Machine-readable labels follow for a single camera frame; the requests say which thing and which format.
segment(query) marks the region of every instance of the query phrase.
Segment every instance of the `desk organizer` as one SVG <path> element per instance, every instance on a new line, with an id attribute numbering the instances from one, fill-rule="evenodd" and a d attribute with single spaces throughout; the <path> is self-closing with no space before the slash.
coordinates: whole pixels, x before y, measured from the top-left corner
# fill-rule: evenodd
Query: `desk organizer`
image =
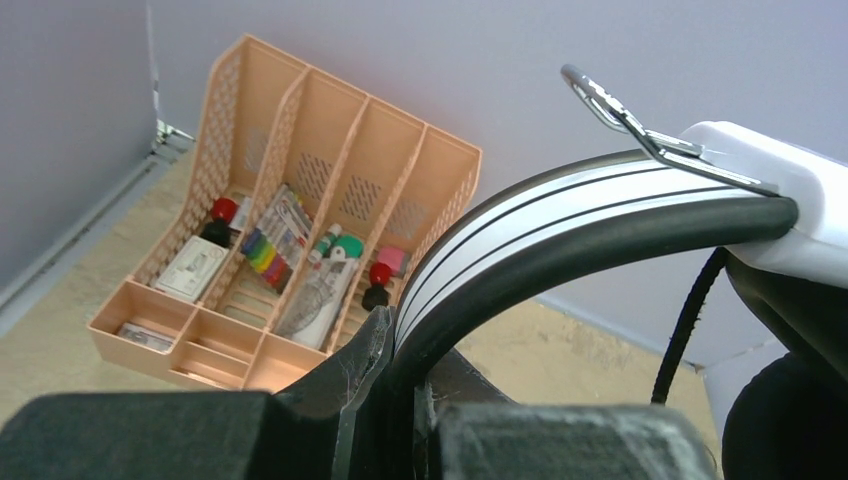
<path id="1" fill-rule="evenodd" d="M 481 152 L 450 134 L 254 37 L 215 62 L 182 211 L 88 328 L 101 356 L 185 387 L 278 391 L 341 348 L 362 325 L 360 302 L 377 251 L 409 254 L 396 302 L 427 249 L 467 207 Z M 320 349 L 275 335 L 310 268 L 305 254 L 282 293 L 239 246 L 287 183 L 313 220 L 305 252 L 337 223 L 364 241 L 358 271 Z M 195 303 L 151 285 L 219 197 L 252 199 L 246 228 Z M 131 323 L 172 339 L 164 348 L 118 332 Z"/>

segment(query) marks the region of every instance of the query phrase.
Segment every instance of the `ear cushion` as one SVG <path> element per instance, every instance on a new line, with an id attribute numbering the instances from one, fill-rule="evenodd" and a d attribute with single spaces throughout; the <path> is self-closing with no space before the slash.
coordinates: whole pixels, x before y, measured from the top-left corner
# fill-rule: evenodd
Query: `ear cushion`
<path id="1" fill-rule="evenodd" d="M 742 390 L 724 428 L 726 480 L 838 478 L 848 466 L 848 405 L 793 354 Z"/>

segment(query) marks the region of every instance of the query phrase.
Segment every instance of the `beige floor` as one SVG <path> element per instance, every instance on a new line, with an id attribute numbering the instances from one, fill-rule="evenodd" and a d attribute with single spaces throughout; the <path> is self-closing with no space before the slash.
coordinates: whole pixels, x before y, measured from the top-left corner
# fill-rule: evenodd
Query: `beige floor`
<path id="1" fill-rule="evenodd" d="M 0 339 L 0 422 L 30 399 L 63 391 L 174 389 L 104 363 L 85 324 L 179 211 L 190 162 L 181 160 L 73 270 Z M 659 357 L 526 302 L 460 343 L 516 400 L 547 404 L 645 403 Z M 717 454 L 704 385 L 681 369 L 669 405 L 682 410 Z"/>

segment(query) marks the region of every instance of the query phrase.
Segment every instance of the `white box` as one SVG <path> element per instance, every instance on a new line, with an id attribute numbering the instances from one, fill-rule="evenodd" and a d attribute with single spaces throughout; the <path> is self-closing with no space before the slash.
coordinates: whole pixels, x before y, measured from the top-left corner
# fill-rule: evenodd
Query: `white box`
<path id="1" fill-rule="evenodd" d="M 206 290 L 226 256 L 226 248 L 192 236 L 156 279 L 153 288 L 194 303 Z"/>

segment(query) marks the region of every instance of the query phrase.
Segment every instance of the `metal clip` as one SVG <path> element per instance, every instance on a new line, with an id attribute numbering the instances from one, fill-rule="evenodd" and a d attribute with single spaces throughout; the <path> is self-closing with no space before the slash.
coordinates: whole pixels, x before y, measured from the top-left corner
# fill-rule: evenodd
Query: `metal clip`
<path id="1" fill-rule="evenodd" d="M 654 160 L 762 195 L 777 194 L 771 185 L 707 163 L 701 158 L 704 153 L 701 145 L 646 129 L 621 102 L 574 65 L 563 65 L 560 73 L 601 123 L 616 132 L 632 135 Z"/>

